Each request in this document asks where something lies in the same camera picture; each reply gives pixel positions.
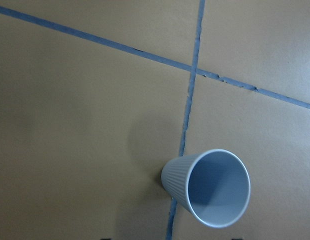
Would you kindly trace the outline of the blue ribbed plastic cup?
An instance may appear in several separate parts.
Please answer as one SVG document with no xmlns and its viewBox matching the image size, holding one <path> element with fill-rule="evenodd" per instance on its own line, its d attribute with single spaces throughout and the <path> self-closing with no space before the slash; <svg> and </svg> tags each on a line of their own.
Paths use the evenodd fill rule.
<svg viewBox="0 0 310 240">
<path fill-rule="evenodd" d="M 225 149 L 170 160 L 161 171 L 161 183 L 194 218 L 211 228 L 226 228 L 237 222 L 251 196 L 245 165 Z"/>
</svg>

